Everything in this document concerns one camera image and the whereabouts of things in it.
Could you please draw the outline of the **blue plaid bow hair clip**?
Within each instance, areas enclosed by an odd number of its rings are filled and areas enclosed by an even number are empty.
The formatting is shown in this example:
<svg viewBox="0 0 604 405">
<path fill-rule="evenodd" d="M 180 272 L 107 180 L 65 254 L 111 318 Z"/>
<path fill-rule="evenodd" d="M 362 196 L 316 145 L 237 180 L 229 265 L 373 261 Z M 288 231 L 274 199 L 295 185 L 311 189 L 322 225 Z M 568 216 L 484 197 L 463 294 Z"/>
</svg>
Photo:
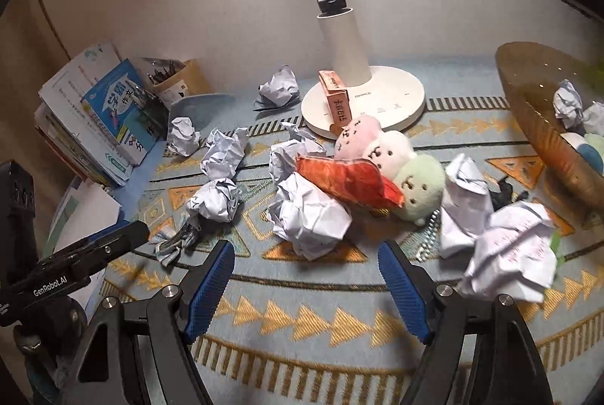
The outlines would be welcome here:
<svg viewBox="0 0 604 405">
<path fill-rule="evenodd" d="M 197 243 L 201 232 L 202 222 L 197 216 L 188 217 L 177 231 L 162 228 L 151 238 L 154 256 L 163 267 L 174 264 L 186 249 Z"/>
</svg>

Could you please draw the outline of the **three-ball dango plush toy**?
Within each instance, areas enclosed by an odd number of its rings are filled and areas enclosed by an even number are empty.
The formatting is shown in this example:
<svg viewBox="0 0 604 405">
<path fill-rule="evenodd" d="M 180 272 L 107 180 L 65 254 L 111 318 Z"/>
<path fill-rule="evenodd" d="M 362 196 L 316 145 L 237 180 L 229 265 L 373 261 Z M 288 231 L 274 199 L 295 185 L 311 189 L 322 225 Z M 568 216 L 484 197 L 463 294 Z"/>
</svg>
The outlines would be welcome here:
<svg viewBox="0 0 604 405">
<path fill-rule="evenodd" d="M 342 129 L 335 142 L 334 158 L 372 162 L 402 191 L 404 204 L 395 209 L 395 214 L 404 221 L 424 226 L 440 207 L 443 166 L 429 154 L 417 154 L 402 132 L 384 131 L 374 117 L 359 116 Z"/>
</svg>

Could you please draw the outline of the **red orange plush pouch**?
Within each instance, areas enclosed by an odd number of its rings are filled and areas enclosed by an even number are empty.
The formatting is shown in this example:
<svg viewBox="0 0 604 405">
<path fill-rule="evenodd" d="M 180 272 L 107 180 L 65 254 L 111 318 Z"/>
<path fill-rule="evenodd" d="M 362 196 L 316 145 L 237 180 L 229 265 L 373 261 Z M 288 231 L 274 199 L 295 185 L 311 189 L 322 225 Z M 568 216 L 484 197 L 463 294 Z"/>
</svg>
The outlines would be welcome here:
<svg viewBox="0 0 604 405">
<path fill-rule="evenodd" d="M 402 208 L 402 190 L 371 161 L 298 156 L 296 171 L 329 196 L 372 209 Z"/>
</svg>

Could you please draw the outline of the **white and blue shark plush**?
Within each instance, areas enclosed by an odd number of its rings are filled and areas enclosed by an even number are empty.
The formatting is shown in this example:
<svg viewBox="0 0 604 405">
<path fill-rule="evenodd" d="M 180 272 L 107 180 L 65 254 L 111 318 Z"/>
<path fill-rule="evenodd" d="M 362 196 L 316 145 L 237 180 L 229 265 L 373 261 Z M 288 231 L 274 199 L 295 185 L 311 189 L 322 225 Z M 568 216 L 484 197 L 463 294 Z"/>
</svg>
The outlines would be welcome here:
<svg viewBox="0 0 604 405">
<path fill-rule="evenodd" d="M 561 137 L 566 140 L 587 163 L 600 175 L 603 174 L 603 159 L 601 154 L 593 147 L 585 137 L 575 133 L 562 133 Z"/>
</svg>

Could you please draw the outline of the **lined paper ball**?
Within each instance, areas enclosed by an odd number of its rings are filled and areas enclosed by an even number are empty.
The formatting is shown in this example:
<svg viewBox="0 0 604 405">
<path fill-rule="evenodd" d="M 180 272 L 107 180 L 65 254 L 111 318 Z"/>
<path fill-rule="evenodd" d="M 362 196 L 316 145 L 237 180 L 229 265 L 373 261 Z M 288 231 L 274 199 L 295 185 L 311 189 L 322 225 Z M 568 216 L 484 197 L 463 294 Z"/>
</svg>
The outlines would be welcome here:
<svg viewBox="0 0 604 405">
<path fill-rule="evenodd" d="M 567 130 L 578 127 L 584 120 L 581 95 L 567 79 L 559 83 L 554 93 L 553 109 L 555 118 L 561 120 Z"/>
</svg>

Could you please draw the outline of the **white paper sheets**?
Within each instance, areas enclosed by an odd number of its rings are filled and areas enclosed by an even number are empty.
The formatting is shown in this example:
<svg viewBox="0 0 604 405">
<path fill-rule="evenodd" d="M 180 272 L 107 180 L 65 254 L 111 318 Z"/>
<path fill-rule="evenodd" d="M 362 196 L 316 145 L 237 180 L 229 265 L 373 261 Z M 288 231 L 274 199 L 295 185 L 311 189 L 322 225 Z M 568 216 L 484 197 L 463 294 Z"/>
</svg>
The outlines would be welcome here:
<svg viewBox="0 0 604 405">
<path fill-rule="evenodd" d="M 115 225 L 119 219 L 121 205 L 105 189 L 92 181 L 75 179 L 59 203 L 42 257 Z"/>
</svg>

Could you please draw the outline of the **patterned blue woven mat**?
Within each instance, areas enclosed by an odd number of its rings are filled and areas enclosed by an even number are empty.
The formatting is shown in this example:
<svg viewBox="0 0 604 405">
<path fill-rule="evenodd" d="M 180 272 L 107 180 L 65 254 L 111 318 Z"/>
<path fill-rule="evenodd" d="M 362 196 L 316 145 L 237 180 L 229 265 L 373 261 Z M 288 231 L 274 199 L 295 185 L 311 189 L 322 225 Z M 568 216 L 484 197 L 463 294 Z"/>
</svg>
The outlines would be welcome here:
<svg viewBox="0 0 604 405">
<path fill-rule="evenodd" d="M 561 235 L 559 266 L 542 302 L 521 312 L 538 346 L 553 398 L 584 401 L 603 373 L 603 222 L 572 199 L 525 139 L 496 66 L 486 60 L 410 63 L 427 92 L 423 117 L 408 131 L 417 151 L 447 163 L 467 154 L 489 185 L 544 206 Z M 256 112 L 255 94 L 202 95 L 184 112 L 203 133 L 249 134 L 236 174 L 240 207 L 233 223 L 208 229 L 170 267 L 143 245 L 109 265 L 100 291 L 140 301 L 178 283 L 220 239 L 236 252 L 216 315 L 191 351 L 213 399 L 226 404 L 395 404 L 422 346 L 407 333 L 386 290 L 378 245 L 395 240 L 436 280 L 456 283 L 465 254 L 439 257 L 439 221 L 422 227 L 393 215 L 358 211 L 350 233 L 315 261 L 275 236 L 267 210 L 276 196 L 267 164 L 272 145 L 301 125 L 298 108 Z"/>
</svg>

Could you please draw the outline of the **small green toy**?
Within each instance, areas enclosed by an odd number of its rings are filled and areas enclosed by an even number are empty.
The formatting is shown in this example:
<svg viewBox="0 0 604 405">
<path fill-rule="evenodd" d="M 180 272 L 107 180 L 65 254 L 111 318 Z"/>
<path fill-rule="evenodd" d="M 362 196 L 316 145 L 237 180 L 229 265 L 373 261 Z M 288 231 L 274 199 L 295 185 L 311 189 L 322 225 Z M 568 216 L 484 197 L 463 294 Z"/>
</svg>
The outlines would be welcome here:
<svg viewBox="0 0 604 405">
<path fill-rule="evenodd" d="M 550 248 L 553 251 L 554 255 L 556 256 L 556 267 L 561 266 L 562 263 L 564 262 L 564 258 L 558 254 L 560 242 L 561 242 L 561 233 L 558 230 L 556 230 L 553 233 L 551 244 L 550 244 Z"/>
</svg>

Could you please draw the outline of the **stack of upright books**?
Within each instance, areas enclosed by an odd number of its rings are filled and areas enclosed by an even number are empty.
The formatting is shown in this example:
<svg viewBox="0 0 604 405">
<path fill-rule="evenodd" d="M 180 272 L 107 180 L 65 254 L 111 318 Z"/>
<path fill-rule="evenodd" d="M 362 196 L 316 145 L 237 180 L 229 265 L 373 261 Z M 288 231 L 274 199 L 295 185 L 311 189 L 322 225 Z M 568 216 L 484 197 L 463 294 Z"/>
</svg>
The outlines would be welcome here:
<svg viewBox="0 0 604 405">
<path fill-rule="evenodd" d="M 94 44 L 61 68 L 39 90 L 42 102 L 53 119 L 58 120 L 69 137 L 85 151 L 113 186 L 130 179 L 132 166 L 82 108 L 83 96 L 113 68 L 122 63 L 112 43 Z"/>
</svg>

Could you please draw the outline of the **blue cover book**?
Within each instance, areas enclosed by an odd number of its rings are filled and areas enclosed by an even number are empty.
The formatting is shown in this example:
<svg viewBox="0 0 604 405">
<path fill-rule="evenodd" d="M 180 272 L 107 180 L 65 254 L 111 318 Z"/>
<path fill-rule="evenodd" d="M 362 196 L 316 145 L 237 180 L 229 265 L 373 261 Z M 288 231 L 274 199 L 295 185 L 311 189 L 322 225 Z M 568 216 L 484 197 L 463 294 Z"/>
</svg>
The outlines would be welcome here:
<svg viewBox="0 0 604 405">
<path fill-rule="evenodd" d="M 81 99 L 84 111 L 132 166 L 142 163 L 161 135 L 144 92 L 137 70 L 123 60 Z"/>
</svg>

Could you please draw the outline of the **black mesh pen holder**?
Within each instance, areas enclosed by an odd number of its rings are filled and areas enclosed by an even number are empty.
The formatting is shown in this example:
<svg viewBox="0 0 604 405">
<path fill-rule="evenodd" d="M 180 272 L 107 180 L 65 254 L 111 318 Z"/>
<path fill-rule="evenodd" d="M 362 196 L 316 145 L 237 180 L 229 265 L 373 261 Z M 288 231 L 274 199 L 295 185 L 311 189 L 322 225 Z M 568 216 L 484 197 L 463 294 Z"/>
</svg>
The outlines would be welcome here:
<svg viewBox="0 0 604 405">
<path fill-rule="evenodd" d="M 158 137 L 165 139 L 168 133 L 169 112 L 158 96 L 141 86 L 134 84 L 136 99 L 140 102 L 141 112 L 146 116 L 148 122 L 154 126 Z"/>
</svg>

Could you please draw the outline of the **brown cardboard box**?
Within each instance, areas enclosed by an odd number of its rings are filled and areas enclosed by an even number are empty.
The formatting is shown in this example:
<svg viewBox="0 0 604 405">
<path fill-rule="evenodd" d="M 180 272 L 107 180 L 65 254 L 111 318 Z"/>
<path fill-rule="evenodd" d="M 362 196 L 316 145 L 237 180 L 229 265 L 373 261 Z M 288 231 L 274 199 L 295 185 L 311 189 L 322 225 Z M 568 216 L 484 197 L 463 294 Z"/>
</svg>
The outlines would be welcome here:
<svg viewBox="0 0 604 405">
<path fill-rule="evenodd" d="M 139 70 L 146 89 L 160 98 L 167 109 L 187 96 L 207 94 L 212 87 L 196 60 L 141 57 Z"/>
</svg>

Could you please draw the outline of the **white desk lamp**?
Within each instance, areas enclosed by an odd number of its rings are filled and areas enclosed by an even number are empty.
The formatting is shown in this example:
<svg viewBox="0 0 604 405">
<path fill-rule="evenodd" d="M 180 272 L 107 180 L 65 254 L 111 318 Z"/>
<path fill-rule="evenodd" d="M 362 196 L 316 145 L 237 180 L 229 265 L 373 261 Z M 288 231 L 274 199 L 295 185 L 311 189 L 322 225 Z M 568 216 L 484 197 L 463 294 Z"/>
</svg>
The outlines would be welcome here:
<svg viewBox="0 0 604 405">
<path fill-rule="evenodd" d="M 368 63 L 353 8 L 346 0 L 316 1 L 317 21 L 331 58 L 327 71 L 335 71 L 346 85 L 352 119 L 371 116 L 385 130 L 402 131 L 413 125 L 425 108 L 421 81 L 403 69 Z M 319 80 L 303 97 L 301 112 L 313 132 L 327 138 L 338 135 L 339 126 L 332 123 Z"/>
</svg>

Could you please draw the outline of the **small orange card box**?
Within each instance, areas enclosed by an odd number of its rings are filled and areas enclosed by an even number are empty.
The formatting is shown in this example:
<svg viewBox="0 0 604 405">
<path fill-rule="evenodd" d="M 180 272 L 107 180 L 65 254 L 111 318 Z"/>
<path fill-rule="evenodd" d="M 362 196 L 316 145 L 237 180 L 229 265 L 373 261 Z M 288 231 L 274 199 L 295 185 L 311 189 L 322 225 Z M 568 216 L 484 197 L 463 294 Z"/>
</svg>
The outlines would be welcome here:
<svg viewBox="0 0 604 405">
<path fill-rule="evenodd" d="M 339 127 L 347 126 L 352 114 L 346 85 L 335 71 L 319 71 L 318 80 L 327 100 L 332 123 Z"/>
</svg>

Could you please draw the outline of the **golden wicker basket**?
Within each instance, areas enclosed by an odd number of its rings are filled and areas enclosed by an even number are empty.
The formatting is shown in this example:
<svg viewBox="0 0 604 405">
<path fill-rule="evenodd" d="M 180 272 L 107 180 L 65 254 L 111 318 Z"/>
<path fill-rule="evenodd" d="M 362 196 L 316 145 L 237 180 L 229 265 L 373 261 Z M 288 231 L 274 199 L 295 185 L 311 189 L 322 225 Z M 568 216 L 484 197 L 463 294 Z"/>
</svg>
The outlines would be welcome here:
<svg viewBox="0 0 604 405">
<path fill-rule="evenodd" d="M 587 207 L 603 211 L 603 176 L 562 137 L 553 97 L 567 79 L 585 103 L 603 99 L 603 88 L 590 84 L 590 69 L 581 60 L 534 42 L 509 42 L 496 51 L 499 73 L 510 109 L 527 140 L 548 169 Z"/>
</svg>

